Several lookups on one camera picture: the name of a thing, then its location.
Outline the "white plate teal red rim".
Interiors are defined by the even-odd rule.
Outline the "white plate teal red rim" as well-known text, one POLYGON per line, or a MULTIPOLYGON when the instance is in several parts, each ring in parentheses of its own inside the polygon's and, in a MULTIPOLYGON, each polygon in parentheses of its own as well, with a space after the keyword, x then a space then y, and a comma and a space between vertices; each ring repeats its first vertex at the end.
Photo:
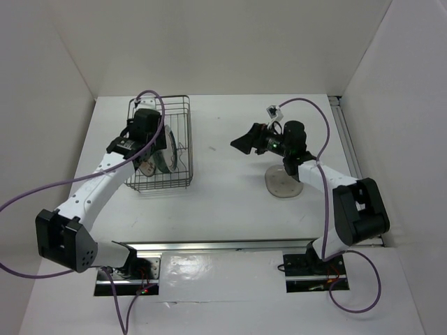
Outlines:
POLYGON ((175 136, 169 125, 165 125, 165 136, 166 136, 166 149, 163 150, 163 156, 168 161, 169 159, 174 162, 178 160, 177 157, 177 143, 175 141, 175 136))

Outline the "blue patterned plate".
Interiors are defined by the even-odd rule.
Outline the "blue patterned plate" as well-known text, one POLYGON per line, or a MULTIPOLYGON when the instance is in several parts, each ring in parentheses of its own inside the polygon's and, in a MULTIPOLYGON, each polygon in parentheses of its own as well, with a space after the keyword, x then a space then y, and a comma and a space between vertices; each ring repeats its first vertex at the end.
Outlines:
POLYGON ((177 161, 174 160, 174 162, 172 162, 170 159, 167 161, 164 158, 162 151, 156 151, 153 155, 153 159, 156 167, 160 172, 164 174, 170 174, 175 171, 176 168, 175 164, 177 161))

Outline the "clear glass plate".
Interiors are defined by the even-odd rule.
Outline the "clear glass plate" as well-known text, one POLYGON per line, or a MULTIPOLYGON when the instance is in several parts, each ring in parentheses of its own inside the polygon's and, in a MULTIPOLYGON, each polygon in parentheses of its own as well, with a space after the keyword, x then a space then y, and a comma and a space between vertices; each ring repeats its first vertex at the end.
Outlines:
POLYGON ((301 194, 304 184, 289 176, 283 165, 270 166, 265 171, 265 186, 276 198, 294 198, 301 194))

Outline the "white plate orange sunburst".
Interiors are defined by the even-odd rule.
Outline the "white plate orange sunburst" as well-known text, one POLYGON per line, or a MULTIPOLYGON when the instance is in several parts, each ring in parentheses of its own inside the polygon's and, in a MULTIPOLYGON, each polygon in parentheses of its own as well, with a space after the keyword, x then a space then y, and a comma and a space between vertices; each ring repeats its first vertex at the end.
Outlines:
POLYGON ((150 157, 147 160, 143 161, 138 168, 139 171, 146 177, 152 177, 156 172, 156 164, 153 161, 153 158, 150 157))

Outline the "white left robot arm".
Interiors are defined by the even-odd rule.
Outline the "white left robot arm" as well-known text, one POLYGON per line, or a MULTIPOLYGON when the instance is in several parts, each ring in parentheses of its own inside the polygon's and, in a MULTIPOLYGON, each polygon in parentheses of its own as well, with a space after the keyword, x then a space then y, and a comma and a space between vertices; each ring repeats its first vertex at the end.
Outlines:
POLYGON ((98 215, 118 188, 158 150, 167 147, 163 115, 141 108, 107 147, 95 176, 55 210, 36 217, 38 253, 42 258, 82 273, 109 267, 130 278, 143 264, 137 251, 121 242, 97 242, 90 235, 98 215))

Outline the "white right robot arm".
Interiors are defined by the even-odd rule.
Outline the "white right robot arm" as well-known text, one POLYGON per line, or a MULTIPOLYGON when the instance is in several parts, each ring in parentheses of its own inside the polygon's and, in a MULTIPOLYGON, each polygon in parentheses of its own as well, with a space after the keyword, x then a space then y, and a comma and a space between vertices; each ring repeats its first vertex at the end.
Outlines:
POLYGON ((323 235, 307 244, 305 256, 307 270, 319 274, 330 259, 389 231, 390 221, 373 179, 356 179, 322 164, 307 150, 306 139, 305 126, 299 121, 286 122, 281 132, 254 123, 230 145, 243 154, 269 151, 281 156, 288 176, 324 194, 323 235))

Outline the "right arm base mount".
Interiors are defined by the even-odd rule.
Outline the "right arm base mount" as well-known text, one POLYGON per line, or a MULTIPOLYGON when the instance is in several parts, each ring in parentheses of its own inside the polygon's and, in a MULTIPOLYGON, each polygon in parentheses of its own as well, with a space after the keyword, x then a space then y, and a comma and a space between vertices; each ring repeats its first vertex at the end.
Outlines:
POLYGON ((349 290, 342 256, 311 266, 305 254, 286 254, 277 269, 285 275, 287 293, 323 292, 328 291, 332 284, 335 284, 333 290, 349 290))

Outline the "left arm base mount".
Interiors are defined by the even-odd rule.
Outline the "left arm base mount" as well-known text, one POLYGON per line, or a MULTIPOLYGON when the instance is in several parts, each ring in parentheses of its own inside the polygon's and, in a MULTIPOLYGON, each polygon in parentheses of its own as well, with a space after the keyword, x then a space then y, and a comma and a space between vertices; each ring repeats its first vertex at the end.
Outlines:
POLYGON ((161 254, 148 254, 142 258, 132 274, 123 274, 118 269, 108 268, 107 272, 97 271, 94 286, 95 297, 111 297, 112 286, 109 276, 115 284, 118 297, 135 296, 138 290, 142 290, 143 296, 155 296, 159 294, 159 275, 161 271, 161 254))

